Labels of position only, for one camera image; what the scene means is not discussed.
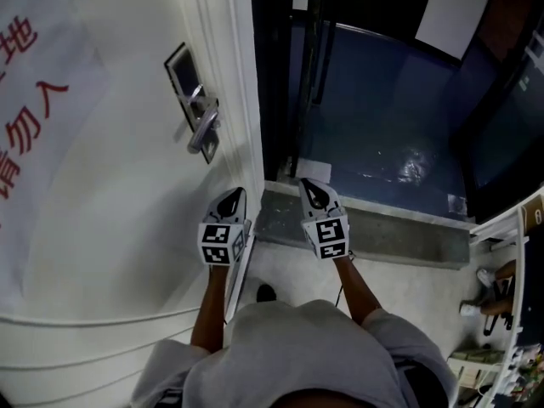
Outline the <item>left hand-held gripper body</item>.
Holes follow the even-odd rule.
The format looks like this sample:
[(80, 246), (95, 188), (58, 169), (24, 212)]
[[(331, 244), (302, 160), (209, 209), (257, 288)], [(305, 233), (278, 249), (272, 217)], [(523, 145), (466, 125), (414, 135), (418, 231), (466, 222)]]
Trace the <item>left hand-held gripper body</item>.
[(246, 248), (252, 221), (242, 224), (201, 222), (197, 245), (201, 261), (209, 266), (232, 266), (237, 263)]

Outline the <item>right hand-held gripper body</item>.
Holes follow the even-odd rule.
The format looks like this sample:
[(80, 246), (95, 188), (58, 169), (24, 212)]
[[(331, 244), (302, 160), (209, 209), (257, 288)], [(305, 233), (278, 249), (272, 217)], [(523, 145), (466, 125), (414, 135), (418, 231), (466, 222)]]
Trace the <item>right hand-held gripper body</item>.
[(302, 222), (303, 232), (319, 260), (349, 255), (349, 220), (346, 214)]

